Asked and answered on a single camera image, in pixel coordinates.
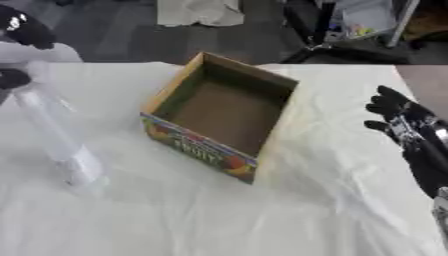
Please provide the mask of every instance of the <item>white paper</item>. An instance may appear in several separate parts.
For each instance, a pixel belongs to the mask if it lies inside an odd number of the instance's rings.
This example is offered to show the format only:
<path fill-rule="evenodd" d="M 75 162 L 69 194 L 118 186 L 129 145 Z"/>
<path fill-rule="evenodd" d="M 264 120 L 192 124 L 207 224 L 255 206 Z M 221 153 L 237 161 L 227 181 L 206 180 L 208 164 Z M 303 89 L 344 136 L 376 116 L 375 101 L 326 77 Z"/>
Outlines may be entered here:
<path fill-rule="evenodd" d="M 147 138 L 139 109 L 179 67 L 50 64 L 110 168 L 101 196 L 58 185 L 12 100 L 0 108 L 0 255 L 444 255 L 399 148 L 363 127 L 392 66 L 268 65 L 300 80 L 254 185 Z"/>

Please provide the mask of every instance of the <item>printed label on box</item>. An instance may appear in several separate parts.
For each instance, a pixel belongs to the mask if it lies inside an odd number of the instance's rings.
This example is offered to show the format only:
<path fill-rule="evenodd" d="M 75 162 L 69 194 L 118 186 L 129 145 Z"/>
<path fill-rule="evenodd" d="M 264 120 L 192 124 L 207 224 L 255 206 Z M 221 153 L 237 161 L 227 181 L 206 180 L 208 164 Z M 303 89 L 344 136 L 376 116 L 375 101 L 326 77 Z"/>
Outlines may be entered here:
<path fill-rule="evenodd" d="M 146 132 L 153 139 L 197 158 L 244 182 L 253 182 L 257 167 L 255 158 L 156 116 L 144 113 L 141 116 Z"/>

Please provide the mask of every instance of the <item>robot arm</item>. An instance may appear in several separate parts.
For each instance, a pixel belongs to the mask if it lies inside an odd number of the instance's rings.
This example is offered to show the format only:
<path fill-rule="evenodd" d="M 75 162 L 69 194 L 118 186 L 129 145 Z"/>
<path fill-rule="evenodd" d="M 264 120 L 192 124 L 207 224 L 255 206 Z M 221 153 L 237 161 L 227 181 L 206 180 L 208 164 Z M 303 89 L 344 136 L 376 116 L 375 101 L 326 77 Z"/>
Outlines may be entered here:
<path fill-rule="evenodd" d="M 366 121 L 365 126 L 402 147 L 418 185 L 434 199 L 433 215 L 448 249 L 448 124 L 390 88 L 380 86 L 378 94 L 366 109 L 384 122 Z"/>
<path fill-rule="evenodd" d="M 47 50 L 54 47 L 55 35 L 30 15 L 0 4 L 0 32 L 22 45 Z"/>

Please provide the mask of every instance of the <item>fruit graphic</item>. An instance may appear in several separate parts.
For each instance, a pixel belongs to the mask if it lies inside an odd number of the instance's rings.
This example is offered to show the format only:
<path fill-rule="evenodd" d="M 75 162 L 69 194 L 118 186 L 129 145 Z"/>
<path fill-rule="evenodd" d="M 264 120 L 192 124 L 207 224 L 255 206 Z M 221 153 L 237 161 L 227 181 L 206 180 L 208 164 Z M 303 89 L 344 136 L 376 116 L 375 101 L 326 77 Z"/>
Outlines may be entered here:
<path fill-rule="evenodd" d="M 146 132 L 149 133 L 154 139 L 164 140 L 168 139 L 168 130 L 164 127 L 156 125 L 149 120 L 144 120 L 146 126 Z"/>
<path fill-rule="evenodd" d="M 247 174 L 250 170 L 250 166 L 246 165 L 246 161 L 243 158 L 233 155 L 228 156 L 226 158 L 227 170 L 226 172 L 235 175 L 241 176 Z"/>

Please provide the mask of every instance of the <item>bottle cap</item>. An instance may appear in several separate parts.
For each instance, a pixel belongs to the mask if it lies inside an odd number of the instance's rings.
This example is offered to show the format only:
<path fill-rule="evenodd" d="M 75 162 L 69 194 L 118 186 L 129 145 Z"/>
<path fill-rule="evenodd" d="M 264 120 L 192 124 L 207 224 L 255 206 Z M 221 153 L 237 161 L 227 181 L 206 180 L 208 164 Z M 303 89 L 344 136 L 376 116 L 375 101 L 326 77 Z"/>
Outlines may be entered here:
<path fill-rule="evenodd" d="M 18 69 L 2 68 L 0 69 L 0 89 L 10 90 L 31 82 L 30 76 Z"/>

